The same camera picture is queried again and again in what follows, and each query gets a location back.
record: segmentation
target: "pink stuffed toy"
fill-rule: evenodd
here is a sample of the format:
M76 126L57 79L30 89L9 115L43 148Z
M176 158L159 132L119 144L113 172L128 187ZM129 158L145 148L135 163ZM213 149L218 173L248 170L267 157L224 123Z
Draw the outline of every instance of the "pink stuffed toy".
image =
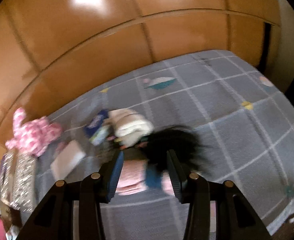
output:
M58 123L49 124L45 116L21 126L25 118L25 110L18 108L13 117L14 138L6 142L6 147L8 150L17 148L23 154L39 157L45 152L48 144L61 135L62 128Z

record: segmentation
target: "white towel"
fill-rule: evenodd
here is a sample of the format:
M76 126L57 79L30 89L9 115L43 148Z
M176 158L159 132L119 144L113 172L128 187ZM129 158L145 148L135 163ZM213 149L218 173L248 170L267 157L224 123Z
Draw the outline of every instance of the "white towel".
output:
M50 165L55 180L65 179L85 156L78 142L71 141Z
M143 136L149 135L154 126L136 111L123 108L109 112L110 121L125 147L133 146Z

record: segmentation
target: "blue package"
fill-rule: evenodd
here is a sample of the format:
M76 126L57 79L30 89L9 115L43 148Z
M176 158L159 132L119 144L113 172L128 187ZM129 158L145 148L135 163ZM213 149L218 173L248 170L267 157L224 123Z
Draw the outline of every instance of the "blue package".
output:
M102 126L105 119L108 118L108 110L101 110L90 122L89 125L84 127L84 131L89 138L91 138Z

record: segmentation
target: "yellow pattern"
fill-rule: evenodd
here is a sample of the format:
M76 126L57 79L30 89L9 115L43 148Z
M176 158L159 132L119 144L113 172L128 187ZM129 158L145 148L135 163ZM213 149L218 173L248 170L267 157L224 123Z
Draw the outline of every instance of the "yellow pattern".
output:
M100 92L101 92L101 93L106 93L106 92L108 91L108 89L109 89L109 88L105 88L105 89L101 90Z
M242 102L241 105L242 105L243 107L245 107L246 109L248 109L248 110L252 110L252 109L254 108L254 107L253 107L253 104L250 103L250 102L248 102L248 101L244 101L244 102Z

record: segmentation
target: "mattress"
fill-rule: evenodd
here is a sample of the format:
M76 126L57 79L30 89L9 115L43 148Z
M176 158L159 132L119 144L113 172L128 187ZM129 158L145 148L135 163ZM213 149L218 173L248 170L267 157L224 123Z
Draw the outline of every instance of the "mattress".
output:
M133 109L156 130L192 127L209 160L203 176L234 181L271 234L294 211L294 108L260 72L226 50L196 52L134 70L51 114L49 119L64 132L38 159L37 202L55 182L50 164L59 142L77 140L87 154L66 177L68 183L97 172L110 158L106 143L93 146L82 129L103 108ZM116 194L101 205L106 239L182 239L188 207L159 189ZM75 239L77 215L75 202ZM23 213L23 220L28 216Z

